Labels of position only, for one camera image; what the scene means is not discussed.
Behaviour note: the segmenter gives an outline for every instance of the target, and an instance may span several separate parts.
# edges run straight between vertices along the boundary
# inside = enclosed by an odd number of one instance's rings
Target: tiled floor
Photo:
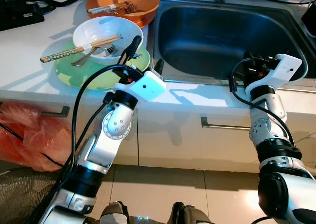
[[[99,190],[91,216],[98,219],[110,201],[120,200],[130,216],[166,223],[173,203],[181,201],[201,209],[216,224],[251,224],[265,216],[258,205],[258,182],[251,173],[116,165]]]

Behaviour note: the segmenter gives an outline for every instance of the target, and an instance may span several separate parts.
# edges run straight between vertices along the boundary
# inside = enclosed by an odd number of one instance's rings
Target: metal spoon
[[[90,56],[98,49],[98,47],[93,48],[87,55],[83,56],[82,58],[74,61],[71,63],[72,66],[81,67],[83,66],[87,60],[90,58]]]

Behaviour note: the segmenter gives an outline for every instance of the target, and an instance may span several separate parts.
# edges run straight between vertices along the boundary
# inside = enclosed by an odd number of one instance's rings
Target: sink basin
[[[154,58],[164,60],[162,76],[170,81],[228,84],[246,51],[295,56],[303,63],[291,80],[316,78],[315,49],[286,10],[161,0],[150,34]]]

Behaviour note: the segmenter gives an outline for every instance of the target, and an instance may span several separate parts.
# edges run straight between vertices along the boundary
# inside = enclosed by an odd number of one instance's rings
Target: drawer handle
[[[58,112],[42,112],[41,115],[42,116],[49,116],[49,117],[66,118],[69,114],[69,111],[70,111],[70,107],[63,106],[60,113],[58,113]]]
[[[201,124],[202,124],[202,128],[235,129],[235,130],[249,130],[250,129],[250,127],[242,127],[242,126],[208,124],[206,117],[201,117]]]

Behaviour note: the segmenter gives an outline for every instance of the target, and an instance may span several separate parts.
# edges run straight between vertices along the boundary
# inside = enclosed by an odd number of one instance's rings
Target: green plate
[[[74,48],[74,44],[70,41],[65,49]],[[150,62],[150,55],[144,46],[141,46],[138,54],[143,56],[138,59],[132,59],[127,62],[128,65],[134,65],[141,71],[144,71]],[[82,53],[71,55],[65,58],[56,60],[56,74],[57,77],[65,84],[73,87],[81,87],[83,83],[95,72],[105,67],[105,65],[100,65],[89,59],[84,66],[75,67],[71,63],[78,60],[80,57],[84,56]],[[117,76],[112,71],[105,72],[94,79],[88,86],[89,89],[108,89],[112,88],[114,84],[119,82],[119,76]]]

